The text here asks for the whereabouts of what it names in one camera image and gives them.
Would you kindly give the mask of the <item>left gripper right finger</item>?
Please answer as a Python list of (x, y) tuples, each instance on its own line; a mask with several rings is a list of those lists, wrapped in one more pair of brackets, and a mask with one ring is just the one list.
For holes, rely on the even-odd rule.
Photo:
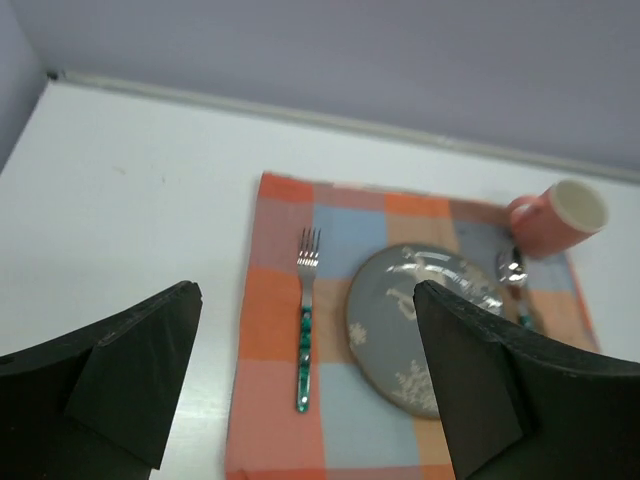
[(433, 281), (414, 305), (459, 479), (635, 479), (639, 366), (491, 314)]

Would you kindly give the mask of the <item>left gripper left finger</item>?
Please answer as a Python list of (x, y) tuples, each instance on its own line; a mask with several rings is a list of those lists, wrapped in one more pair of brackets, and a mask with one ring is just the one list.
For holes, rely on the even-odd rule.
[(147, 479), (160, 468), (202, 294), (181, 281), (1, 358), (4, 479)]

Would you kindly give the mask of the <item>spoon with green handle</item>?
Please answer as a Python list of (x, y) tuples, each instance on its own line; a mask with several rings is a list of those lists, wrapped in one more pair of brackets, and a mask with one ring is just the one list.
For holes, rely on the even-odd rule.
[(507, 288), (516, 303), (518, 323), (528, 330), (541, 333), (525, 295), (528, 273), (525, 260), (516, 246), (510, 246), (497, 255), (496, 271), (499, 282)]

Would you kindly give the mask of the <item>grey plate with deer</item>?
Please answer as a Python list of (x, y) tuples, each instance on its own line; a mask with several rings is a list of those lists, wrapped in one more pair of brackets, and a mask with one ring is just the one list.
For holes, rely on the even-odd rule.
[(404, 243), (366, 260), (346, 301), (349, 347), (371, 385), (407, 413), (439, 417), (413, 302), (414, 288), (433, 280), (493, 314), (504, 301), (489, 275), (459, 254), (435, 245)]

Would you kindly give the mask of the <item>pink ceramic mug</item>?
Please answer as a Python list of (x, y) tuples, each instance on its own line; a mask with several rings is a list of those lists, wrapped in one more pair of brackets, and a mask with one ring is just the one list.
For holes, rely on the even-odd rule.
[(609, 221), (603, 197), (577, 180), (561, 180), (540, 195), (524, 195), (506, 207), (516, 246), (534, 258), (557, 255), (600, 232)]

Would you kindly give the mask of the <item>orange grey checked cloth napkin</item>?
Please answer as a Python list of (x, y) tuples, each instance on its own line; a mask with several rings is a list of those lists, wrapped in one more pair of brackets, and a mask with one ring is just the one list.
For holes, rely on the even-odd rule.
[[(344, 309), (357, 268), (402, 242), (432, 243), (491, 272), (506, 220), (501, 206), (384, 193), (266, 173), (261, 177), (239, 330), (227, 436), (230, 479), (450, 479), (441, 424), (379, 396), (349, 350), (361, 328)], [(300, 234), (321, 232), (314, 284), (311, 402), (295, 408)]]

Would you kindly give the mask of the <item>fork with green handle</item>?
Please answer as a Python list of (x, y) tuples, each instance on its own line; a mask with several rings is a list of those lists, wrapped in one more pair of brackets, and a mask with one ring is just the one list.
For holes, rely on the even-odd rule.
[(309, 409), (310, 402), (313, 285), (319, 264), (320, 238), (321, 230), (319, 228), (304, 228), (300, 238), (296, 261), (298, 278), (301, 284), (296, 388), (296, 410), (299, 413), (306, 413)]

